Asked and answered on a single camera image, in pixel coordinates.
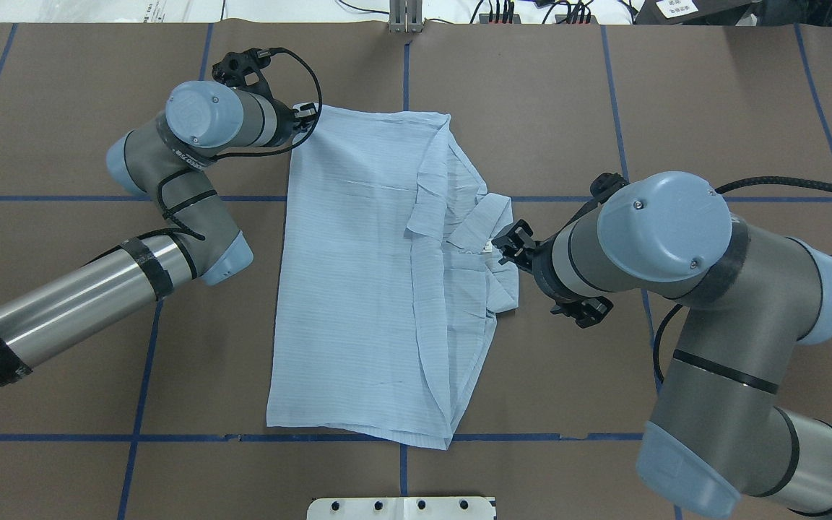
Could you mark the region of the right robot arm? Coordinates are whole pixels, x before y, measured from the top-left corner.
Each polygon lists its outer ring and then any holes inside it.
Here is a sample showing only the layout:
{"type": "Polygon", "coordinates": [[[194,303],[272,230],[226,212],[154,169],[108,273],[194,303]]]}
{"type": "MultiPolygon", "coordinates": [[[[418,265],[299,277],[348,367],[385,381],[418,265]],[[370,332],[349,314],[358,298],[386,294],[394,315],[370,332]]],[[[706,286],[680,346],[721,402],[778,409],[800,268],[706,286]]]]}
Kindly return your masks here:
{"type": "Polygon", "coordinates": [[[548,239],[519,220],[492,245],[580,328],[629,290],[688,310],[636,463],[654,493],[707,518],[747,496],[832,519],[832,424],[776,405],[794,349],[832,338],[832,256],[733,214],[725,194],[756,185],[832,192],[779,175],[714,188],[681,171],[604,173],[548,239]]]}

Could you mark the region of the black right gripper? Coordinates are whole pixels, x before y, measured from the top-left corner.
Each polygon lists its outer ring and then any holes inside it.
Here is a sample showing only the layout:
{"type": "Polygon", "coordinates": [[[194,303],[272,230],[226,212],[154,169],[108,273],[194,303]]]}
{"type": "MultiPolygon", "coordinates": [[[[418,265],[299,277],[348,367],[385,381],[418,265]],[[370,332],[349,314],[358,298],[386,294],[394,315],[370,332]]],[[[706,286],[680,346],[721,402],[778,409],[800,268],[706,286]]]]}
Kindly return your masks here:
{"type": "Polygon", "coordinates": [[[526,220],[517,220],[492,239],[499,251],[499,264],[512,263],[517,269],[531,269],[542,293],[554,302],[552,315],[571,317],[576,326],[591,328],[603,322],[614,303],[600,292],[581,282],[569,253],[569,242],[562,239],[534,240],[534,231],[526,220]]]}

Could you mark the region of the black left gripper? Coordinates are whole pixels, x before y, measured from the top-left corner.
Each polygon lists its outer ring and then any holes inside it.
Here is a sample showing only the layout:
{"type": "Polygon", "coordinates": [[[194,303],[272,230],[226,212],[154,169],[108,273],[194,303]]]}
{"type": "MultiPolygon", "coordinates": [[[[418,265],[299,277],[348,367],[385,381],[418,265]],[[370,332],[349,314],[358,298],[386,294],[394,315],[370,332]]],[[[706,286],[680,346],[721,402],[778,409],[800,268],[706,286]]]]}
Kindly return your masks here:
{"type": "Polygon", "coordinates": [[[287,144],[298,133],[313,131],[319,121],[320,103],[301,103],[288,108],[286,103],[272,102],[275,111],[275,132],[272,147],[287,144]]]}

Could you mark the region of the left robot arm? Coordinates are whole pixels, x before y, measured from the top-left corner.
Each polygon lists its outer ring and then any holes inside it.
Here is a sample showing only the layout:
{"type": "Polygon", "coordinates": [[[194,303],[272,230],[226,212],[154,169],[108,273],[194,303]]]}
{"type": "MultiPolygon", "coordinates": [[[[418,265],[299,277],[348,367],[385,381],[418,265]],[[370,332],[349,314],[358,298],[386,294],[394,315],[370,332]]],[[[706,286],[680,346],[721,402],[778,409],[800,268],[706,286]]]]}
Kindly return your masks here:
{"type": "Polygon", "coordinates": [[[152,121],[108,150],[113,180],[147,197],[164,227],[123,240],[78,269],[0,306],[0,388],[192,280],[213,286],[252,260],[206,170],[250,148],[287,152],[311,137],[323,101],[287,106],[264,82],[189,80],[152,121]]]}

